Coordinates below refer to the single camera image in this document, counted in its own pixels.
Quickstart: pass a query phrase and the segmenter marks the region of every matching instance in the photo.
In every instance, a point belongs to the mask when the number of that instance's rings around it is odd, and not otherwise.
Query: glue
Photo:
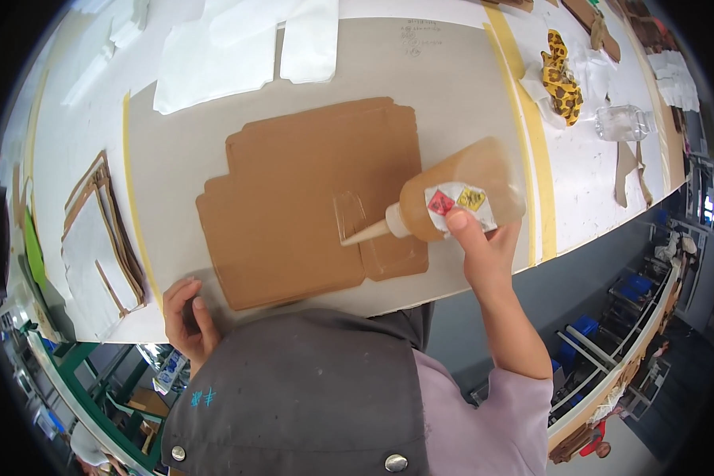
[[[453,207],[465,209],[485,232],[519,221],[526,213],[505,148],[485,137],[408,180],[400,200],[386,208],[386,218],[341,242],[350,246],[384,234],[413,235],[424,242],[449,236],[445,217]]]

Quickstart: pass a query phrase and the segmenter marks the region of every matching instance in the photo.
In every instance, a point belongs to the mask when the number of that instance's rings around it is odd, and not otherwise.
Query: purple sleeve
[[[536,380],[503,369],[489,374],[489,396],[479,411],[500,435],[518,448],[529,469],[540,474],[547,464],[547,418],[553,381]]]

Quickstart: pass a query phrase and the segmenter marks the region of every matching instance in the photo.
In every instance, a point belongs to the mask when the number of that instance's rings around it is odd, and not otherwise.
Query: red clothing
[[[593,435],[593,440],[587,444],[584,448],[580,450],[580,456],[587,456],[595,451],[598,444],[605,438],[605,420],[600,422],[595,429],[600,432],[600,436],[597,433]]]

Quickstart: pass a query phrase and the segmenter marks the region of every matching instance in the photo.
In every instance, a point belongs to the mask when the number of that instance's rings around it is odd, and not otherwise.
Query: fingernail
[[[462,230],[468,224],[468,217],[465,210],[453,210],[447,215],[447,228],[451,232]]]

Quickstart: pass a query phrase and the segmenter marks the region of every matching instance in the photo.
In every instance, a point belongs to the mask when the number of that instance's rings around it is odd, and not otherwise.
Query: person's right hand
[[[182,308],[201,289],[201,281],[186,278],[172,284],[163,294],[164,331],[172,346],[190,359],[190,375],[194,376],[222,340],[206,303],[200,296],[193,300],[193,315],[199,325],[198,334],[190,334],[182,320]]]
[[[511,268],[521,222],[502,225],[484,234],[476,218],[463,209],[446,217],[447,228],[465,251],[463,270],[479,301],[512,291]]]

